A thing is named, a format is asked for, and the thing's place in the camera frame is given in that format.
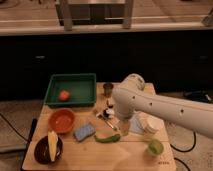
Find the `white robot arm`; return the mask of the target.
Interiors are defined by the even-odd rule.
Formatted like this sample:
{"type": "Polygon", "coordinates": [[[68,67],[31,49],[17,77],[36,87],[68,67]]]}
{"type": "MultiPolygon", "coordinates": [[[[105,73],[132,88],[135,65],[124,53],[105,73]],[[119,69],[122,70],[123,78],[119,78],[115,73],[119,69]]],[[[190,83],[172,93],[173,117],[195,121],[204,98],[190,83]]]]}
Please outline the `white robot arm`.
{"type": "Polygon", "coordinates": [[[141,111],[213,139],[212,104],[150,94],[144,88],[144,79],[133,73],[113,89],[114,110],[120,121],[141,111]]]}

